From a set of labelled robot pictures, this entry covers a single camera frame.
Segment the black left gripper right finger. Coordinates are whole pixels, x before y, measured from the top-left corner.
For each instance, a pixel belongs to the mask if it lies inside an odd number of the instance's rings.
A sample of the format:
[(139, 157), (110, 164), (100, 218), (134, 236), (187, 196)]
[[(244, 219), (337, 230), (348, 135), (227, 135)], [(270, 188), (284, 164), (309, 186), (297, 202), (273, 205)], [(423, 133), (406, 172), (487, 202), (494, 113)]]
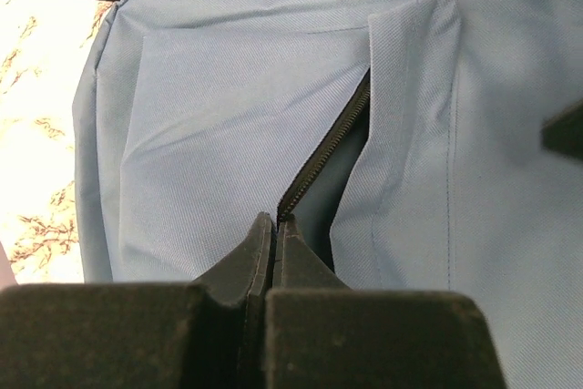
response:
[(504, 388), (484, 315), (455, 292), (349, 289), (279, 227), (266, 296), (268, 388)]

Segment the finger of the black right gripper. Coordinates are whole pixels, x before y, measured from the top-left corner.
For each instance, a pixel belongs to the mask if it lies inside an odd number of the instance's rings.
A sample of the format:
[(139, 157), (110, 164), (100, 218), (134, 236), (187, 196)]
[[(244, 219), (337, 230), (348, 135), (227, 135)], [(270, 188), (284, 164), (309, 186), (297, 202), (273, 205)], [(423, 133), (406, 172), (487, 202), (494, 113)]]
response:
[(560, 155), (581, 155), (582, 114), (583, 103), (579, 100), (544, 122), (541, 129), (542, 147)]

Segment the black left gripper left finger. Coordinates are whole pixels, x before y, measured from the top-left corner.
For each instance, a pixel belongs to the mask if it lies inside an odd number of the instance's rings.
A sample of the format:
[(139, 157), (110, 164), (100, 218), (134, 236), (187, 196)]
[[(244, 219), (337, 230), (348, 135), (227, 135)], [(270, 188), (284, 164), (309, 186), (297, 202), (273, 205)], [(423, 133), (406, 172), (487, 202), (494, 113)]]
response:
[(30, 284), (1, 294), (4, 388), (261, 388), (269, 215), (188, 283)]

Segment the blue student backpack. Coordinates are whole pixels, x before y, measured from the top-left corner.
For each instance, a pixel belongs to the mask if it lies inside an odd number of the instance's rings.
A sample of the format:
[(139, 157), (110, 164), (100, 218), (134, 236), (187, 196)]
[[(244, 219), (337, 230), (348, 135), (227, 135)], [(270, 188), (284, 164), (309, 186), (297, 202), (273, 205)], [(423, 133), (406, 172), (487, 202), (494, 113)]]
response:
[(349, 289), (455, 292), (506, 387), (582, 385), (582, 0), (109, 0), (73, 104), (84, 284), (188, 283), (258, 215)]

